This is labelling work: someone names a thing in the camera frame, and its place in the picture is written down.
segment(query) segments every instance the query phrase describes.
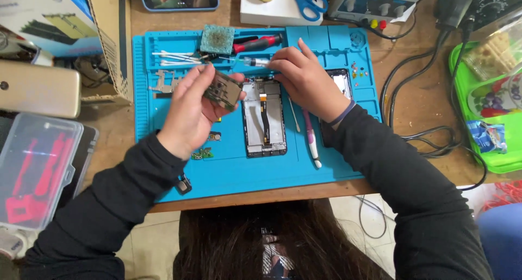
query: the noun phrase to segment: floor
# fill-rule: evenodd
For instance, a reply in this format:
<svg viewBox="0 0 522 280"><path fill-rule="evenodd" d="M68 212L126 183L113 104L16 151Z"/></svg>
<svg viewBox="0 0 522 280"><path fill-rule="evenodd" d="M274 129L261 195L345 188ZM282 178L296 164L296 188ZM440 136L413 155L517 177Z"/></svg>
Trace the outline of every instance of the floor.
<svg viewBox="0 0 522 280"><path fill-rule="evenodd" d="M485 201L496 193L493 184L485 184L463 196L469 199L468 205L477 216ZM365 199L375 203L392 218L395 214L383 201L380 194L366 195ZM350 240L381 265L391 276L395 276L393 250L395 223L386 219L387 229L379 239L366 236L359 224L359 203L355 197L335 197L330 199L334 214L349 236ZM363 205L362 224L373 237L384 231L383 216L376 210ZM116 254L125 263L125 278L155 276L156 279L172 279L172 262L179 250L178 245L179 211L148 214L145 222L136 226L125 239L121 250Z"/></svg>

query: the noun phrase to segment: hand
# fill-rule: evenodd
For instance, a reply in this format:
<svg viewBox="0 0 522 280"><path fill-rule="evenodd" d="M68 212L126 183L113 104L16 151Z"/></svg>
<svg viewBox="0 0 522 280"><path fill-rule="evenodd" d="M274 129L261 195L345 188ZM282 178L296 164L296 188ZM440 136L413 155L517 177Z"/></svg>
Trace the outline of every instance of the hand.
<svg viewBox="0 0 522 280"><path fill-rule="evenodd" d="M274 78L283 84L293 101L324 121L332 122L346 110L350 100L339 91L303 40L299 39L297 44L303 52L294 46L278 50L268 68L282 73Z"/></svg>
<svg viewBox="0 0 522 280"><path fill-rule="evenodd" d="M169 113L163 129L158 133L158 140L178 158L188 160L192 152L205 143L212 124L230 113L203 97L215 74L216 69L212 64L194 67L173 91ZM230 77L238 81L244 79L240 73ZM246 93L242 91L240 99L245 96Z"/></svg>

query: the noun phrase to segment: blue silicone repair mat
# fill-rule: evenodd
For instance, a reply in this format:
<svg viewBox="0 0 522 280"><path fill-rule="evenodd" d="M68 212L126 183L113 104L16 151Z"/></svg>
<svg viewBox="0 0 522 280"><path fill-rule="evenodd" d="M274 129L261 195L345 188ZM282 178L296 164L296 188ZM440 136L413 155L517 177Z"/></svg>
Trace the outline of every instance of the blue silicone repair mat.
<svg viewBox="0 0 522 280"><path fill-rule="evenodd" d="M353 98L375 119L381 120L377 102L377 91L373 77L366 31L347 26L302 26L286 28L236 29L235 37L273 36L282 33L284 41L279 46L259 52L242 52L236 58L271 58L277 50L286 46L297 46L299 38L316 52L325 69L348 69ZM174 77L185 76L192 65L160 66L160 57L153 52L194 52L199 46L201 31L147 32L133 39L134 98L136 141L153 130L160 129L169 109L170 99L153 98L149 86L156 86L158 70L174 72ZM241 62L217 59L212 61L216 69L224 73L240 72L246 77L273 75L265 68L244 66ZM352 78L351 65L358 67L356 78ZM369 76L360 76L367 71ZM165 84L173 75L166 73ZM247 158L243 131L242 110L227 115L222 122L215 123L213 131L221 132L221 141L208 141L203 147L211 147L213 158L190 160L185 174L192 183L192 191L186 195L172 189L159 201L177 201L189 198L212 197L231 193L286 188L307 184L332 182L362 177L344 162L341 154L333 148L324 148L318 118L311 116L317 136L317 147L323 167L317 169L310 157L306 139L304 117L301 108L294 104L297 121L302 128L298 133L290 109L286 91L282 89L284 124L288 152L281 156Z"/></svg>

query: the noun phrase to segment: scissors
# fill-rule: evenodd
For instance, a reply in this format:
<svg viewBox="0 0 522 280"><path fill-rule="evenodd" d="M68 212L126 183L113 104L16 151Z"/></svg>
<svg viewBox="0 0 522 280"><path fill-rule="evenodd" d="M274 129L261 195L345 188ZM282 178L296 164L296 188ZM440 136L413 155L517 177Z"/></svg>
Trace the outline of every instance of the scissors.
<svg viewBox="0 0 522 280"><path fill-rule="evenodd" d="M308 21L317 21L321 17L320 13L324 13L328 9L328 1L327 0L322 0L322 1L324 3L324 8L317 6L314 3L314 0L296 0L296 3L297 3L297 8L299 8L299 11L301 11L301 15L303 15L304 19L306 19ZM304 10L306 8L310 9L315 14L315 17L307 16L304 13Z"/></svg>

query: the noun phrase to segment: green sponge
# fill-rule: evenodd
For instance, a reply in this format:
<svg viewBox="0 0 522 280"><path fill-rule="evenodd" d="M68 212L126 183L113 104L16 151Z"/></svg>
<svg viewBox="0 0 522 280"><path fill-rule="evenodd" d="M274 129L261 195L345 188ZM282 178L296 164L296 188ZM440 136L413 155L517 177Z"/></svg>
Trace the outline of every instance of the green sponge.
<svg viewBox="0 0 522 280"><path fill-rule="evenodd" d="M234 28L218 25L205 25L199 50L212 54L232 54L234 42Z"/></svg>

